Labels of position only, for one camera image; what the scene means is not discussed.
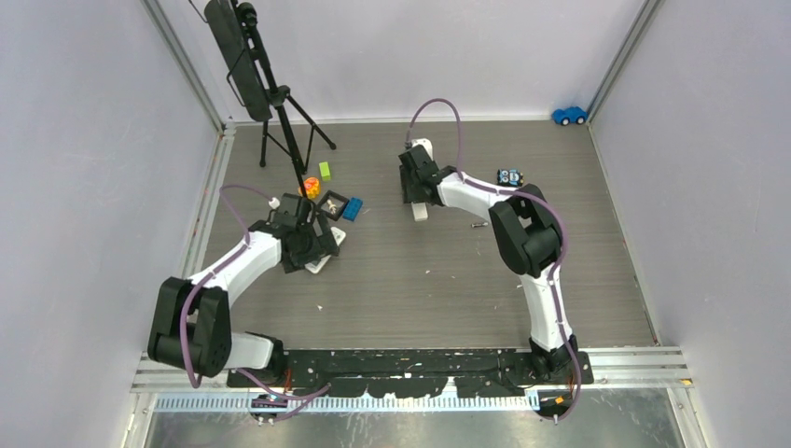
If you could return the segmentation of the long white remote control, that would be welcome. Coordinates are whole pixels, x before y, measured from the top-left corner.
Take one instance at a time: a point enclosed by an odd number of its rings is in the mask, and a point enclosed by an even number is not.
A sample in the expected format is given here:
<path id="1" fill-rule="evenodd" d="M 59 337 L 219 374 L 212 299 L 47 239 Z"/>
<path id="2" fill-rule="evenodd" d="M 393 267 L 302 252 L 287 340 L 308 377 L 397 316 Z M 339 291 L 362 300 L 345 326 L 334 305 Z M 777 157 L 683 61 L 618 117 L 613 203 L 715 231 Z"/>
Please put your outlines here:
<path id="1" fill-rule="evenodd" d="M 428 209 L 426 203 L 412 203 L 411 212 L 413 219 L 416 222 L 422 222 L 428 219 Z"/>

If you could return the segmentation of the short white remote control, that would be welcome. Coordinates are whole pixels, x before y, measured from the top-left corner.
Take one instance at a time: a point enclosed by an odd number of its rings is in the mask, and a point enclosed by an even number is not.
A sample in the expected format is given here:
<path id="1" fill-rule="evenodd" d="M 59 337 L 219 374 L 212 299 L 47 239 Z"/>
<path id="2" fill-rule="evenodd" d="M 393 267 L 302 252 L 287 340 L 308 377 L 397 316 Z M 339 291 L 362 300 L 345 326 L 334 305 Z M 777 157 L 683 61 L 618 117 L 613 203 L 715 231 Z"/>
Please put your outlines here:
<path id="1" fill-rule="evenodd" d="M 340 247 L 345 241 L 347 237 L 347 233 L 344 230 L 335 226 L 331 227 L 330 230 L 333 235 L 333 239 L 334 242 L 336 243 L 336 246 Z M 319 274 L 332 257 L 333 257 L 332 253 L 327 253 L 326 255 L 322 256 L 320 259 L 307 263 L 305 265 L 305 269 L 309 273 Z"/>

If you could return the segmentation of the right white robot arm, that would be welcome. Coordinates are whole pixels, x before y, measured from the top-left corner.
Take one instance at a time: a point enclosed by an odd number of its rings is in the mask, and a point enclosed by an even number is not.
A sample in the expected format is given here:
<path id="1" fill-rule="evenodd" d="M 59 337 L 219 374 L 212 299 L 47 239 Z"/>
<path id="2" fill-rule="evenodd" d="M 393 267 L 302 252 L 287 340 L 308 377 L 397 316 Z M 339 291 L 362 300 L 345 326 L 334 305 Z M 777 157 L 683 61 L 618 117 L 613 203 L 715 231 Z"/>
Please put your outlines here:
<path id="1" fill-rule="evenodd" d="M 576 344 L 560 285 L 564 226 L 541 190 L 533 184 L 496 186 L 453 166 L 441 168 L 417 142 L 407 143 L 398 158 L 405 203 L 456 208 L 487 220 L 501 260 L 520 279 L 534 374 L 545 383 L 558 382 L 569 372 Z"/>

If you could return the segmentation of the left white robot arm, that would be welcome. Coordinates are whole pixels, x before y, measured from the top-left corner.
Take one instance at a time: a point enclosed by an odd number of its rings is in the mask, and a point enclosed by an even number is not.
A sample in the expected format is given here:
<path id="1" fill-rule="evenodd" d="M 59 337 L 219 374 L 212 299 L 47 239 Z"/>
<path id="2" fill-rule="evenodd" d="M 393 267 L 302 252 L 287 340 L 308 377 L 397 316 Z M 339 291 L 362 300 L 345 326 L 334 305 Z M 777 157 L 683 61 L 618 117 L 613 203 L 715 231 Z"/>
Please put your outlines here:
<path id="1" fill-rule="evenodd" d="M 184 370 L 194 385 L 238 368 L 250 369 L 264 386 L 284 379 L 281 341 L 232 330 L 231 309 L 269 270 L 319 273 L 340 252 L 345 233 L 334 223 L 346 207 L 328 196 L 314 203 L 290 193 L 271 200 L 270 207 L 216 262 L 161 284 L 146 349 L 150 359 Z"/>

